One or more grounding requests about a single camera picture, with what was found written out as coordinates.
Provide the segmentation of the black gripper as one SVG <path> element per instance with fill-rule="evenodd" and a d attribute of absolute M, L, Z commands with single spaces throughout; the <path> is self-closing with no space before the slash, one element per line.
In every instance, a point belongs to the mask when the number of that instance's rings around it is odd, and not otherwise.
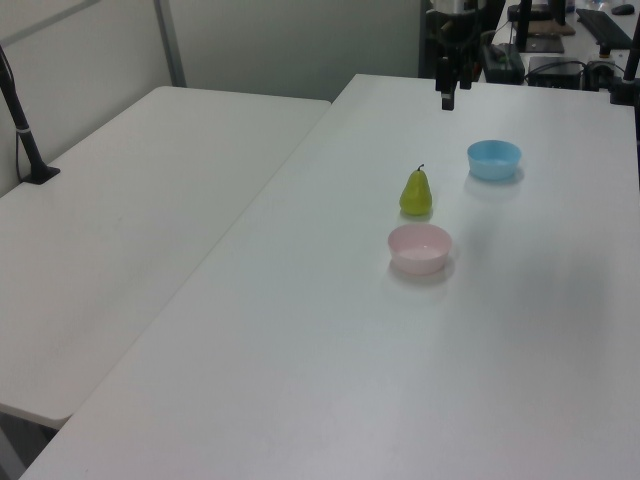
<path fill-rule="evenodd" d="M 441 95 L 441 108 L 453 111 L 455 107 L 456 77 L 450 59 L 459 58 L 459 85 L 470 90 L 474 79 L 474 60 L 479 47 L 484 21 L 484 10 L 457 15 L 435 9 L 429 11 L 431 38 L 436 50 L 436 90 Z"/>

